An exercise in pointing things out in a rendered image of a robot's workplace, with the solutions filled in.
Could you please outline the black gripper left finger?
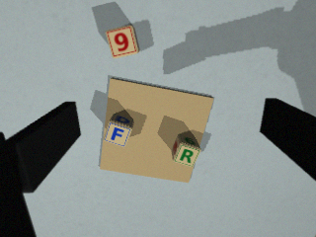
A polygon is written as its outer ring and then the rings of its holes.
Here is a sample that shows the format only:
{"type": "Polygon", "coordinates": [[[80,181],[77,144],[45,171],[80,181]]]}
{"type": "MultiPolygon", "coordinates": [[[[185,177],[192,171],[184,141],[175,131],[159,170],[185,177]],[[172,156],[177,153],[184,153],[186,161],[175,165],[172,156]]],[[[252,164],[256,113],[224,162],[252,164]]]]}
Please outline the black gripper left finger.
{"type": "Polygon", "coordinates": [[[64,102],[8,139],[0,131],[0,237],[37,237],[23,194],[38,188],[80,135],[76,102],[64,102]]]}

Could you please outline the beige toy block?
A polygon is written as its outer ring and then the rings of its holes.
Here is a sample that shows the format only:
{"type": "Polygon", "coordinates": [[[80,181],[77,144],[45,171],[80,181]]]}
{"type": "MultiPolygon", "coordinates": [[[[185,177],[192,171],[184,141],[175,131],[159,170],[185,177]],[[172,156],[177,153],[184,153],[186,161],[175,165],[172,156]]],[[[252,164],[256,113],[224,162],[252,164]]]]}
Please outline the beige toy block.
{"type": "Polygon", "coordinates": [[[106,36],[113,58],[140,52],[136,31],[132,25],[107,30],[106,36]]]}

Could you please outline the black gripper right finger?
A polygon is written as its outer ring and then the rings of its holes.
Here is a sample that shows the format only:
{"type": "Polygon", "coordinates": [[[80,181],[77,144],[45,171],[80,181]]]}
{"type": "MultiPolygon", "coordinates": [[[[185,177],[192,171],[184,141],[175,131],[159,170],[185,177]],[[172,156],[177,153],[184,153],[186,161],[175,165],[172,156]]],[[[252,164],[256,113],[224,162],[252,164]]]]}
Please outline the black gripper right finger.
{"type": "Polygon", "coordinates": [[[260,133],[316,181],[316,117],[266,98],[260,133]]]}

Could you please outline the tan letter block with green r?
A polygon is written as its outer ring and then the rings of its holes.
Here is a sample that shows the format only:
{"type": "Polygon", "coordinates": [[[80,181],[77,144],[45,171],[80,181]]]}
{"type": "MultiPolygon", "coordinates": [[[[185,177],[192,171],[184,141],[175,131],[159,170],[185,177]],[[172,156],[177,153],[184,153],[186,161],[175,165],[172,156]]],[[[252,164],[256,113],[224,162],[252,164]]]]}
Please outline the tan letter block with green r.
{"type": "Polygon", "coordinates": [[[196,139],[178,134],[171,151],[174,162],[193,167],[201,149],[196,139]]]}

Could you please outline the tan flat mat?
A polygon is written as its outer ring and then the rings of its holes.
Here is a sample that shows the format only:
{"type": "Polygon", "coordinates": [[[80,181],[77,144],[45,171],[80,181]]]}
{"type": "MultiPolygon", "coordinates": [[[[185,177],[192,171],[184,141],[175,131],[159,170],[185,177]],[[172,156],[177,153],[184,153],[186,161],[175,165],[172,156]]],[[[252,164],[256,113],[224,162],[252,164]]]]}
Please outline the tan flat mat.
{"type": "Polygon", "coordinates": [[[176,163],[178,134],[204,133],[213,98],[110,78],[105,132],[113,114],[134,120],[126,147],[103,139],[101,170],[188,183],[193,167],[176,163]]]}

